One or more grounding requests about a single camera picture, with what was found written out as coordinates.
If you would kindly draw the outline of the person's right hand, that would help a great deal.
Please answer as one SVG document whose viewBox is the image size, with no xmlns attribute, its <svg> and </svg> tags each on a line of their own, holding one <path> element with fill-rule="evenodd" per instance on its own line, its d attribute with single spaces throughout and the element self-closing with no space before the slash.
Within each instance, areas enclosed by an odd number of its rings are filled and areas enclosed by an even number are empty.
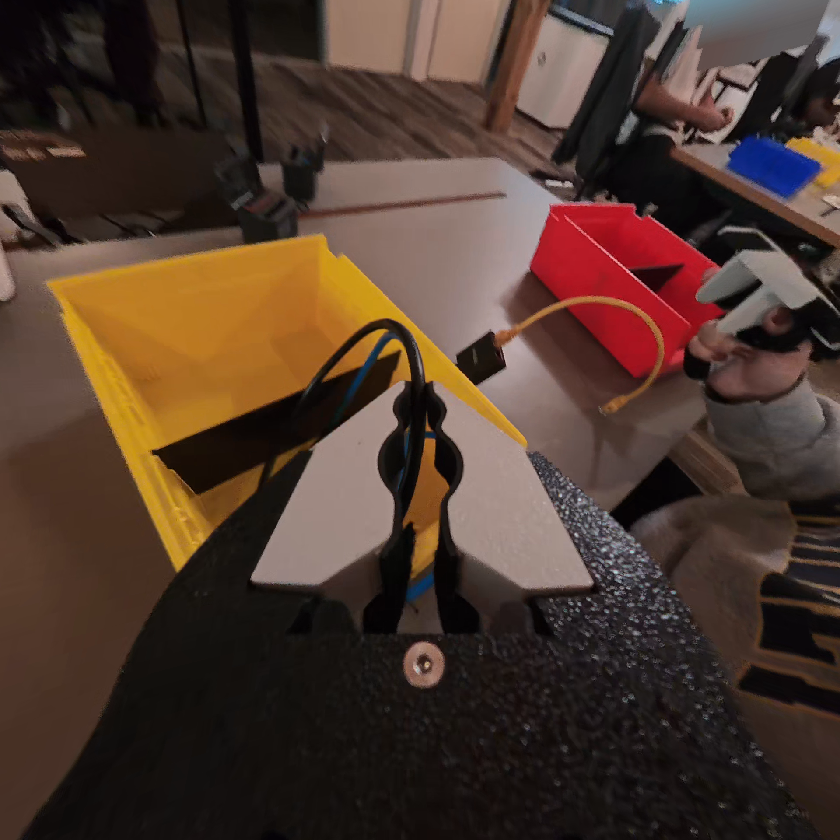
<svg viewBox="0 0 840 840">
<path fill-rule="evenodd" d="M 794 350 L 760 350 L 706 322 L 689 341 L 686 357 L 709 364 L 703 378 L 705 396 L 728 404 L 770 403 L 793 391 L 808 371 L 813 345 L 808 339 Z"/>
</svg>

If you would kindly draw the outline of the black charger case with display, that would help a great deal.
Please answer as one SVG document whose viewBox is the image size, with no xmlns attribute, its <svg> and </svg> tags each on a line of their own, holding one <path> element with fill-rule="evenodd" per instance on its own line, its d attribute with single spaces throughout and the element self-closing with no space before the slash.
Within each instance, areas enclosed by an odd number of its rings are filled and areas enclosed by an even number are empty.
<svg viewBox="0 0 840 840">
<path fill-rule="evenodd" d="M 251 196 L 235 210 L 245 245 L 259 245 L 298 236 L 298 203 L 276 192 Z"/>
</svg>

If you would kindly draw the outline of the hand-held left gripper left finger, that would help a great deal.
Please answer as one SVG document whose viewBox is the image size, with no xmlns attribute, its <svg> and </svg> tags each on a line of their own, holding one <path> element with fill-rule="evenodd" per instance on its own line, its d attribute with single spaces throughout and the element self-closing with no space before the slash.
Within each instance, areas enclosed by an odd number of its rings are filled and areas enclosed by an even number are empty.
<svg viewBox="0 0 840 840">
<path fill-rule="evenodd" d="M 339 602 L 362 628 L 365 607 L 382 590 L 382 552 L 402 530 L 410 395 L 409 384 L 394 384 L 314 445 L 252 585 Z"/>
</svg>

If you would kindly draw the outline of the black thin pole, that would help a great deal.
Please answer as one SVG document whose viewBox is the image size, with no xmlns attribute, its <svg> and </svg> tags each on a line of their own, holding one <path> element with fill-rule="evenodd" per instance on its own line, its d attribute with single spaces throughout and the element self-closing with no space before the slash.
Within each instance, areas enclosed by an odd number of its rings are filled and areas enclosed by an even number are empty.
<svg viewBox="0 0 840 840">
<path fill-rule="evenodd" d="M 196 107 L 196 117 L 199 126 L 203 130 L 208 129 L 208 119 L 207 113 L 205 110 L 204 100 L 203 100 L 203 92 L 201 89 L 201 83 L 199 80 L 196 62 L 193 52 L 193 43 L 191 39 L 191 34 L 189 30 L 189 25 L 187 21 L 186 15 L 186 6 L 184 1 L 174 1 L 175 4 L 175 11 L 178 19 L 178 25 L 181 32 L 182 38 L 182 46 L 184 48 L 185 53 L 185 61 L 187 65 L 188 76 L 190 79 L 191 90 L 193 94 L 193 99 L 195 102 Z"/>
</svg>

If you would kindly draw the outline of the blue plastic bin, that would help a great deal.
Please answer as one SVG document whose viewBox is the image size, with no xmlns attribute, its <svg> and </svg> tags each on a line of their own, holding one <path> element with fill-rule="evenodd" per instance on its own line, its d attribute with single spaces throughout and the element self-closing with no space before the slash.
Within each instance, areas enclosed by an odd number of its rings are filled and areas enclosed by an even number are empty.
<svg viewBox="0 0 840 840">
<path fill-rule="evenodd" d="M 776 140 L 752 136 L 734 147 L 727 169 L 779 198 L 790 200 L 814 182 L 822 166 Z"/>
</svg>

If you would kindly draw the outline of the beige printed sweater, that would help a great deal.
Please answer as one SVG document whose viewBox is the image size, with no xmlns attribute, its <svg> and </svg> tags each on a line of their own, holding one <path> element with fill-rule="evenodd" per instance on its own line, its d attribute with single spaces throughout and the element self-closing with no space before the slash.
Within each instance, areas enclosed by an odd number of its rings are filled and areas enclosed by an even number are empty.
<svg viewBox="0 0 840 840">
<path fill-rule="evenodd" d="M 633 527 L 823 838 L 839 830 L 838 523 L 838 497 L 734 495 L 682 500 Z"/>
</svg>

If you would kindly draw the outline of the red plastic bin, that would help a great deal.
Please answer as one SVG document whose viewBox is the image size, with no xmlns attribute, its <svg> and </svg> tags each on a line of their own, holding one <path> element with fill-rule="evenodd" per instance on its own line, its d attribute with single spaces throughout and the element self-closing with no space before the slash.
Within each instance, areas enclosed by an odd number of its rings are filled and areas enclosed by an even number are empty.
<svg viewBox="0 0 840 840">
<path fill-rule="evenodd" d="M 654 294 L 629 268 L 684 264 L 684 269 Z M 662 374 L 682 365 L 688 341 L 723 312 L 696 294 L 718 267 L 634 205 L 567 203 L 549 210 L 530 270 L 560 300 L 606 297 L 633 304 L 657 324 L 665 342 Z"/>
</svg>

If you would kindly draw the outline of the wooden pillar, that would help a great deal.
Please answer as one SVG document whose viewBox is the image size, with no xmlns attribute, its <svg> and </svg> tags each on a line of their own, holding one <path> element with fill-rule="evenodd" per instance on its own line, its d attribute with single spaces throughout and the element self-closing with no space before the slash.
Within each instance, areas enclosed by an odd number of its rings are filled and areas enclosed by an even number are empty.
<svg viewBox="0 0 840 840">
<path fill-rule="evenodd" d="M 537 45 L 551 1 L 517 1 L 512 5 L 510 26 L 490 87 L 484 128 L 506 133 L 516 111 L 523 80 Z"/>
</svg>

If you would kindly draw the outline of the white cabinet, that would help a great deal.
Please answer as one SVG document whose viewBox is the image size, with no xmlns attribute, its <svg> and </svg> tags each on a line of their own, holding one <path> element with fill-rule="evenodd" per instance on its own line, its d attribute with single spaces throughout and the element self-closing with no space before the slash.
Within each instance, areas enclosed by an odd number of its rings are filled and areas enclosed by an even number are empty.
<svg viewBox="0 0 840 840">
<path fill-rule="evenodd" d="M 612 28 L 552 5 L 528 63 L 517 110 L 547 129 L 567 130 L 612 37 Z"/>
</svg>

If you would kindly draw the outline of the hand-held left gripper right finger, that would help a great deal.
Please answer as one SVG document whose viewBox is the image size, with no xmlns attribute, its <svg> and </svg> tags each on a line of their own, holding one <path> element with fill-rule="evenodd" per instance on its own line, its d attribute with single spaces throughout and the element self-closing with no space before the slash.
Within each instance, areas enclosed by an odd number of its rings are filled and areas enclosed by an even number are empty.
<svg viewBox="0 0 840 840">
<path fill-rule="evenodd" d="M 427 386 L 440 505 L 434 592 L 445 634 L 477 634 L 509 604 L 594 580 L 523 445 L 441 384 Z"/>
</svg>

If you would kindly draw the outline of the black tripod pole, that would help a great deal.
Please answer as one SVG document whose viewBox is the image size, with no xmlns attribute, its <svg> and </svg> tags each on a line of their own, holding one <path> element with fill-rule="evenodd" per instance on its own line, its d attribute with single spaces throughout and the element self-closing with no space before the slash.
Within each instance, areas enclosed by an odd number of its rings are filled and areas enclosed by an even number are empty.
<svg viewBox="0 0 840 840">
<path fill-rule="evenodd" d="M 256 74 L 251 55 L 246 1 L 226 1 L 226 5 L 245 141 L 254 159 L 263 163 L 265 152 L 259 121 Z"/>
</svg>

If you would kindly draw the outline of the dark hanging jacket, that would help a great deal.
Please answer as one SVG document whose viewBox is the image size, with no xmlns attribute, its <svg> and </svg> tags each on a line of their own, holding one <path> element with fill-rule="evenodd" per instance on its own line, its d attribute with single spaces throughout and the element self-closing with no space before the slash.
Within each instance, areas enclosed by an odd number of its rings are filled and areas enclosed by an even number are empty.
<svg viewBox="0 0 840 840">
<path fill-rule="evenodd" d="M 599 189 L 634 105 L 646 50 L 658 30 L 659 21 L 645 2 L 631 2 L 625 8 L 582 103 L 552 154 L 557 165 L 574 163 L 576 200 Z"/>
</svg>

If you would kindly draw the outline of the person's right forearm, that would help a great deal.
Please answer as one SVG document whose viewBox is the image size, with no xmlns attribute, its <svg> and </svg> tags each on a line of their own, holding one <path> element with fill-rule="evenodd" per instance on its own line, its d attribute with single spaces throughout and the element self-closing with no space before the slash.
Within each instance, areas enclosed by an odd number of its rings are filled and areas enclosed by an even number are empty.
<svg viewBox="0 0 840 840">
<path fill-rule="evenodd" d="M 724 402 L 706 390 L 715 446 L 752 497 L 820 501 L 839 493 L 839 407 L 806 379 L 769 402 Z"/>
</svg>

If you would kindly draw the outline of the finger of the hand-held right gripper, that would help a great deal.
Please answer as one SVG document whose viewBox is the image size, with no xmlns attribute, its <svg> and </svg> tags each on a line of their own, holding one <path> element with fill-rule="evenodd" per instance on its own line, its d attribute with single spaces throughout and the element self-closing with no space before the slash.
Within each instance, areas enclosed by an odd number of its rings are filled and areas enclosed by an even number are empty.
<svg viewBox="0 0 840 840">
<path fill-rule="evenodd" d="M 823 288 L 810 280 L 785 253 L 743 250 L 700 286 L 696 300 L 731 310 L 737 304 L 726 301 L 756 292 L 777 301 L 778 305 L 799 309 L 820 297 Z"/>
<path fill-rule="evenodd" d="M 760 251 L 779 254 L 778 246 L 768 235 L 756 227 L 724 225 L 717 231 L 717 245 L 730 256 L 743 251 Z"/>
</svg>

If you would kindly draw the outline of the yellow plastic bin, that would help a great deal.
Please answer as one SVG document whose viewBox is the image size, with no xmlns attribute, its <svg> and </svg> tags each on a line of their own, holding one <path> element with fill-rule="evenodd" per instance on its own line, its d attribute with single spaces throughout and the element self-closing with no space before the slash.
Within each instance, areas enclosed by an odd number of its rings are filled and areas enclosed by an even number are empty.
<svg viewBox="0 0 840 840">
<path fill-rule="evenodd" d="M 322 235 L 69 276 L 48 288 L 176 571 L 254 493 L 265 456 L 199 490 L 154 451 L 294 395 L 367 322 L 404 323 L 429 380 L 527 443 Z"/>
<path fill-rule="evenodd" d="M 786 143 L 786 148 L 815 161 L 821 170 L 814 184 L 829 190 L 839 181 L 839 147 L 837 143 L 825 144 L 812 138 L 796 138 Z"/>
</svg>

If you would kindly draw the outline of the brown wooden desk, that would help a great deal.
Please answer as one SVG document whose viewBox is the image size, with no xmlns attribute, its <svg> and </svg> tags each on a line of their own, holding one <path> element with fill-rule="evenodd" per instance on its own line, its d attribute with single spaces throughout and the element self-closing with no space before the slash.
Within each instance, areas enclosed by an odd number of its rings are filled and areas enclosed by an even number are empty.
<svg viewBox="0 0 840 840">
<path fill-rule="evenodd" d="M 686 168 L 698 173 L 724 191 L 739 196 L 756 207 L 823 242 L 833 250 L 839 248 L 838 212 L 822 216 L 829 209 L 823 198 L 838 195 L 837 188 L 828 192 L 814 184 L 804 186 L 791 198 L 779 197 L 761 186 L 741 177 L 728 168 L 734 143 L 684 144 L 674 148 L 671 157 Z"/>
</svg>

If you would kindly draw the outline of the black network adapter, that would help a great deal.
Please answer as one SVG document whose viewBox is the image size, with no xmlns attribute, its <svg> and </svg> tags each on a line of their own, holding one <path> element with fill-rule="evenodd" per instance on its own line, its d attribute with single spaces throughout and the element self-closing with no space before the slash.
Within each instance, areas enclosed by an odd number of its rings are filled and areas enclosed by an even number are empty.
<svg viewBox="0 0 840 840">
<path fill-rule="evenodd" d="M 458 370 L 476 386 L 507 369 L 505 355 L 492 331 L 457 353 L 455 363 Z"/>
</svg>

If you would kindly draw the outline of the black bin divider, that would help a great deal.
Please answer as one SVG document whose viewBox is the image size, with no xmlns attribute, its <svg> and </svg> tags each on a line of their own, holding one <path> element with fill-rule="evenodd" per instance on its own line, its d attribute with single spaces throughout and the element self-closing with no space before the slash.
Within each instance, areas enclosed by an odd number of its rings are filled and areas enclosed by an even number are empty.
<svg viewBox="0 0 840 840">
<path fill-rule="evenodd" d="M 684 264 L 671 264 L 662 266 L 641 266 L 629 268 L 628 270 L 637 280 L 643 283 L 646 288 L 658 295 L 665 286 L 684 269 L 684 267 Z"/>
<path fill-rule="evenodd" d="M 314 438 L 325 436 L 340 409 L 342 422 L 386 392 L 401 352 L 380 355 L 355 391 L 361 367 L 336 374 L 321 383 L 310 403 L 295 414 L 302 392 L 296 392 L 247 414 L 234 417 L 192 436 L 152 450 L 197 495 L 262 466 L 270 456 L 284 455 Z"/>
</svg>

